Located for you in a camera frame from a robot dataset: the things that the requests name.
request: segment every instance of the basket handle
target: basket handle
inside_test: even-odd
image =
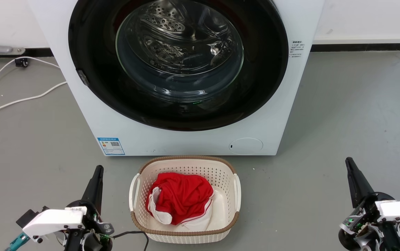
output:
[[[238,175],[234,174],[234,194],[235,194],[235,211],[240,211],[242,188],[240,186],[240,179]]]
[[[128,191],[128,207],[130,208],[130,212],[133,212],[136,208],[136,199],[138,198],[138,190],[139,190],[139,176],[140,174],[138,173],[131,180],[130,190]],[[135,187],[136,187],[135,196],[133,196],[133,190],[135,189]]]

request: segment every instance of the black cable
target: black cable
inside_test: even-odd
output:
[[[60,244],[61,246],[63,246],[63,243],[61,243],[61,242],[59,241],[59,238],[58,238],[57,235],[56,235],[56,240],[59,242],[59,244]]]
[[[145,247],[144,247],[144,251],[146,251],[147,245],[149,244],[149,237],[147,236],[147,234],[144,231],[127,231],[127,232],[123,232],[123,233],[120,233],[118,235],[114,235],[114,236],[111,236],[111,237],[113,239],[116,239],[117,237],[121,237],[121,236],[124,236],[124,235],[127,235],[127,234],[144,234],[145,238],[147,239],[147,242],[145,243]]]

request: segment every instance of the clothing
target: clothing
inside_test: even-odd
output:
[[[206,230],[212,215],[214,189],[198,175],[161,173],[147,196],[147,210],[162,224]]]

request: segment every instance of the plastic basket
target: plastic basket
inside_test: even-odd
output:
[[[145,201],[159,173],[200,175],[214,189],[212,216],[206,231],[189,232],[182,226],[164,225],[147,212]],[[133,178],[129,191],[131,219],[149,238],[165,243],[197,244],[223,240],[237,222],[240,211],[240,180],[224,159],[208,156],[170,156],[152,159]]]

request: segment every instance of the red cloth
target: red cloth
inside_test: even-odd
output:
[[[149,195],[155,187],[161,189],[156,210],[170,213],[173,225],[178,225],[185,219],[203,215],[204,206],[214,192],[211,184],[201,176],[160,173],[149,189],[146,208],[149,208]]]

